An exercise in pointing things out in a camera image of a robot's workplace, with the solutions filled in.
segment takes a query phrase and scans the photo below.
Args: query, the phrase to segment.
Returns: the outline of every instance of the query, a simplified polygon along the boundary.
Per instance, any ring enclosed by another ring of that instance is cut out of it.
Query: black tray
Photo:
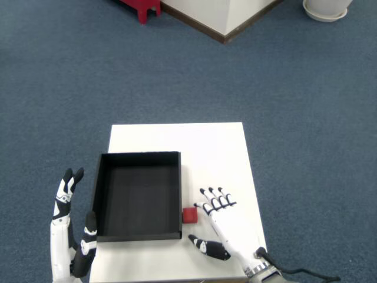
[[[102,154],[97,170],[98,242],[181,239],[179,152]]]

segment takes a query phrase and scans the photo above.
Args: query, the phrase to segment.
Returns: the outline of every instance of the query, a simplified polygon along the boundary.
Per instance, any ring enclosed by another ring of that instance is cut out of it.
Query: cable
[[[280,271],[282,271],[284,273],[287,273],[287,274],[296,274],[296,273],[304,272],[304,273],[309,274],[311,276],[324,279],[323,283],[330,283],[330,282],[334,282],[334,281],[340,281],[340,277],[330,277],[330,276],[322,275],[322,274],[315,273],[315,272],[310,271],[310,270],[305,269],[305,268],[298,268],[298,269],[294,269],[294,270],[289,270],[289,269],[282,268],[282,267],[278,266],[275,263],[275,261],[273,260],[273,258],[267,253],[267,251],[263,247],[259,248],[256,251],[256,255],[259,256],[259,257],[261,257],[261,258],[264,258],[270,264],[274,265],[277,269],[279,269]]]

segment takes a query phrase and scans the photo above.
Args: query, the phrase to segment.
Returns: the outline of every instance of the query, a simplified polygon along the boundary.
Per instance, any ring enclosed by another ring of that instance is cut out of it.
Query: red stool
[[[156,8],[156,15],[161,15],[160,0],[120,0],[123,3],[137,10],[139,22],[143,25],[147,23],[147,11],[153,7]]]

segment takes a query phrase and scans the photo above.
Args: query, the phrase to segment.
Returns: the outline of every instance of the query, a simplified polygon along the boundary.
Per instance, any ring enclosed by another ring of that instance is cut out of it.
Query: tabletop
[[[250,219],[266,247],[242,123],[113,125],[109,153],[181,152],[182,207],[204,201],[201,187],[223,187]],[[100,242],[90,282],[145,282],[244,278],[234,258],[223,262],[201,254],[188,239],[218,237],[198,210],[198,222],[183,224],[181,240]]]

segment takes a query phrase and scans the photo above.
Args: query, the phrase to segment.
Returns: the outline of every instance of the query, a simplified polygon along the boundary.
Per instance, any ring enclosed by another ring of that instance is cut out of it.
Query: brown baseboard
[[[177,9],[174,9],[173,7],[161,2],[162,10],[169,15],[179,19],[180,21],[184,22],[185,24],[197,29],[198,31],[212,37],[214,40],[217,40],[220,43],[226,44],[230,42],[233,38],[235,38],[237,35],[239,35],[242,31],[244,31],[247,27],[254,24],[257,20],[259,20],[262,16],[264,16],[267,12],[269,12],[271,9],[273,9],[275,6],[283,2],[283,0],[275,0],[271,4],[264,7],[262,10],[260,10],[258,13],[244,21],[242,24],[240,24],[237,28],[232,30],[230,33],[223,35],[214,29],[208,27],[207,25],[202,24],[201,22],[198,22],[197,20],[193,19],[192,17],[178,11]]]

